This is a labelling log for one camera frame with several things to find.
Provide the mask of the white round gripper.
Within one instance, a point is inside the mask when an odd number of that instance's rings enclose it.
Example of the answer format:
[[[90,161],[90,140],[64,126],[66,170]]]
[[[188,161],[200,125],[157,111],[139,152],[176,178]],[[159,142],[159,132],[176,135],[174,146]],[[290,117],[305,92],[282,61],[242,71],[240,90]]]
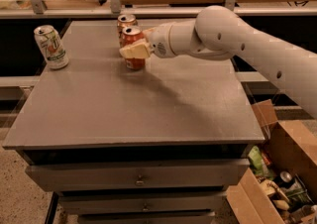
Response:
[[[144,37],[148,39],[140,39],[132,44],[125,45],[119,49],[123,58],[146,59],[151,56],[152,50],[154,54],[160,58],[175,57],[175,53],[170,47],[169,34],[172,23],[166,23],[154,28],[143,30]]]

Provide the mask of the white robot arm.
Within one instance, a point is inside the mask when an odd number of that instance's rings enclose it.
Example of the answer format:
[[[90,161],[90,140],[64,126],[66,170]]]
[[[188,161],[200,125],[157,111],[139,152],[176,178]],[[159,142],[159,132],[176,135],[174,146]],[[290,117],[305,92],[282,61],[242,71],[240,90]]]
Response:
[[[238,56],[317,118],[317,55],[253,28],[225,7],[210,6],[193,20],[164,23],[143,34],[120,48],[120,55],[206,60]]]

